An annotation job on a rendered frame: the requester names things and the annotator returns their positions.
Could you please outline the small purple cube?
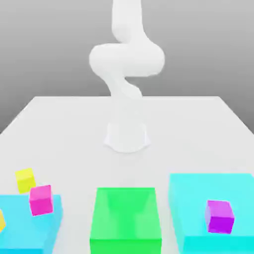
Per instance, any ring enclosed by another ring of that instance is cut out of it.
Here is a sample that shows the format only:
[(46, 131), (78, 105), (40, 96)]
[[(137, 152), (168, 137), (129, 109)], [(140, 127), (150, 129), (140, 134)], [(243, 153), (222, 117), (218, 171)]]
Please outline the small purple cube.
[(205, 223), (209, 233), (231, 234), (235, 216), (229, 201), (208, 200), (205, 208)]

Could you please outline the large cyan box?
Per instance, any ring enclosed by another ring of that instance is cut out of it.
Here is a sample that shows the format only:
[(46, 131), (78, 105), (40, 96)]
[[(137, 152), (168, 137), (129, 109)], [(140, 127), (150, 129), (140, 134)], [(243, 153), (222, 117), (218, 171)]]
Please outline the large cyan box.
[[(230, 202), (231, 234), (208, 232), (208, 200)], [(171, 174), (169, 206), (180, 254), (254, 254), (254, 176), (251, 174)]]

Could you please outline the small yellow cube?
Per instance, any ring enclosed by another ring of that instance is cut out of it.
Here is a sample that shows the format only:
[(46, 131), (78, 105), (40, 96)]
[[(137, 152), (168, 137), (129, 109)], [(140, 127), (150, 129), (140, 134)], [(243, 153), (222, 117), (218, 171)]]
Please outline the small yellow cube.
[(15, 177), (20, 194), (28, 193), (31, 188), (36, 186), (33, 170), (31, 168), (16, 171)]

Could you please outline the small orange cube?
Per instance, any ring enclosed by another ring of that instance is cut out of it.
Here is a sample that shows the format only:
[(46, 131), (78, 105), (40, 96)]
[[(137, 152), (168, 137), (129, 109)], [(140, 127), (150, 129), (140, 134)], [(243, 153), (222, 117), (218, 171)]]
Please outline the small orange cube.
[(2, 210), (0, 209), (0, 233), (3, 231), (3, 229), (6, 227), (6, 222), (4, 219), (4, 215)]

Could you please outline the large green box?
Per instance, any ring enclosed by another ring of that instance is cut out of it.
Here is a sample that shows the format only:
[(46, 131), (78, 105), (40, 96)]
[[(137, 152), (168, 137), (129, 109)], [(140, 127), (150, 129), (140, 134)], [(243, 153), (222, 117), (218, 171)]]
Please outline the large green box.
[(97, 188), (91, 254), (161, 254), (155, 188)]

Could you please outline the small pink cube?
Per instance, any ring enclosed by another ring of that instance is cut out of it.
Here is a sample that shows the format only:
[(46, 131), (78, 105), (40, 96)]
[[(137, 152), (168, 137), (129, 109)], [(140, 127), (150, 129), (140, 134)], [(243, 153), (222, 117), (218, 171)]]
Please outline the small pink cube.
[(53, 212), (53, 194), (51, 185), (33, 187), (29, 193), (29, 205), (33, 216)]

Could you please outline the large blue box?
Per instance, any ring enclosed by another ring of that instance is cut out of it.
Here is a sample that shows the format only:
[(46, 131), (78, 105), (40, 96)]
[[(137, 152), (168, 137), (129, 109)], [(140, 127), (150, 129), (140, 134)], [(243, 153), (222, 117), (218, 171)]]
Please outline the large blue box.
[(53, 196), (53, 213), (32, 216), (28, 195), (0, 194), (6, 223), (0, 232), (0, 254), (53, 254), (63, 217), (61, 196)]

